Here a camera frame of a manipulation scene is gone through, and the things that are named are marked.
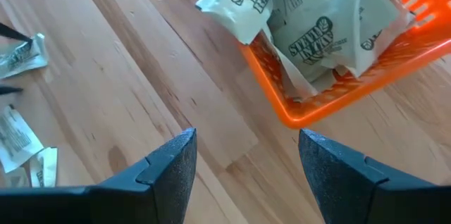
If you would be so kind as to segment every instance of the wooden floor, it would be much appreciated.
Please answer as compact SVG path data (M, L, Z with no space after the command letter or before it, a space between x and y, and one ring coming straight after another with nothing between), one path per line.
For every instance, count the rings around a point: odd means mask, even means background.
M196 0L0 0L0 22L43 32L44 70L8 80L59 185L101 182L187 127L198 164L186 223L322 223L297 151L231 36ZM451 57L311 126L451 183Z

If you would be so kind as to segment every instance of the orange plastic basket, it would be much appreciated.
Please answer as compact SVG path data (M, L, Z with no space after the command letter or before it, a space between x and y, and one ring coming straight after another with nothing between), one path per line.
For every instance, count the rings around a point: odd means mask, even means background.
M249 45L240 45L250 68L280 120L291 128L302 128L367 94L418 70L429 62L451 54L451 0L402 0L416 13L418 27L399 36L378 62L359 79L350 73L337 83L303 103L294 102L284 93L280 65L270 55L263 37Z

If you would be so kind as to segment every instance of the orange basket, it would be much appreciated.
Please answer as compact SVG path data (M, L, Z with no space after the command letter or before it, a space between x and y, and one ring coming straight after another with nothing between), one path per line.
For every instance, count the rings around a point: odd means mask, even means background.
M331 89L297 103L285 94L280 65L270 55L264 38L240 45L250 68L280 120L291 128L302 128L396 81L446 54L451 54L451 0L402 0L416 13L419 26L399 36L377 63L359 79L350 73Z

